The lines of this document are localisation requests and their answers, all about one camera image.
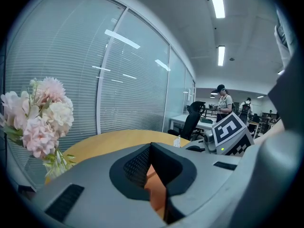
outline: office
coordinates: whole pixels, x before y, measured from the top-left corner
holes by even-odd
[[[225,17],[217,18],[212,0],[182,1],[33,1],[8,37],[6,92],[19,95],[35,77],[63,83],[74,121],[62,151],[114,131],[166,133],[192,102],[216,104],[210,95],[220,84],[234,102],[250,97],[253,113],[275,114],[266,97],[283,69],[274,3],[223,0]],[[8,151],[18,184],[42,188],[41,161],[13,143]]]

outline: man in black cap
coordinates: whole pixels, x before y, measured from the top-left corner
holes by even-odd
[[[219,85],[217,91],[220,95],[218,100],[218,114],[217,114],[217,123],[228,116],[232,111],[232,97],[229,95],[227,89],[224,85]]]

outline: white shirt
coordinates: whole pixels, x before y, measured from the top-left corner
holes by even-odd
[[[243,105],[244,105],[245,103],[250,105],[250,113],[249,113],[249,114],[252,114],[252,113],[253,113],[253,108],[252,108],[252,104],[251,104],[250,101],[242,102],[242,104],[239,106],[239,111],[240,111],[240,112],[242,111]]]

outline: white desk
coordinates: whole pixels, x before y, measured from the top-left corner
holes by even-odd
[[[185,124],[186,118],[188,115],[179,115],[179,116],[175,116],[171,118],[171,125],[170,125],[170,129],[173,129],[174,123],[178,123],[178,124]],[[196,125],[197,128],[199,129],[204,129],[204,130],[210,130],[212,129],[212,125],[210,123],[202,123],[201,121],[199,121],[199,123]]]
[[[254,125],[254,126],[256,126],[255,134],[253,135],[253,139],[255,139],[255,138],[256,138],[256,135],[257,135],[257,129],[258,129],[259,124],[256,123],[256,122],[249,122],[249,125]]]

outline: fluorescent light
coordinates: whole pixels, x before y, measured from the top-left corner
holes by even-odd
[[[130,75],[127,75],[127,74],[123,74],[123,76],[129,77],[129,78],[134,78],[134,79],[137,79],[137,78],[135,78],[135,77],[132,77],[132,76],[130,76]]]
[[[224,65],[224,57],[225,57],[225,47],[219,46],[218,47],[218,65],[223,66]]]
[[[110,69],[106,69],[106,68],[103,68],[103,67],[98,67],[98,66],[92,66],[94,68],[98,68],[98,69],[102,69],[104,71],[109,71],[110,72]]]
[[[118,80],[114,80],[114,79],[111,79],[111,80],[115,81],[115,82],[123,83],[122,81],[118,81]]]
[[[127,39],[126,37],[123,37],[123,36],[117,34],[116,32],[113,32],[113,31],[110,31],[110,30],[106,29],[104,33],[105,33],[106,35],[108,35],[108,36],[112,36],[112,37],[114,37],[114,38],[116,38],[116,39],[118,39],[118,40],[124,42],[125,44],[130,45],[131,47],[134,47],[135,49],[140,48],[139,45],[137,45],[137,44],[134,43],[133,41]]]
[[[225,9],[223,0],[212,0],[217,19],[225,17]]]
[[[167,65],[165,65],[162,61],[160,61],[160,60],[155,60],[155,62],[158,64],[158,65],[160,65],[160,66],[162,66],[164,69],[166,69],[167,71],[171,71],[171,69],[169,69],[168,68],[168,66]]]
[[[282,75],[285,72],[285,69],[283,69],[282,71],[278,72],[277,74]]]

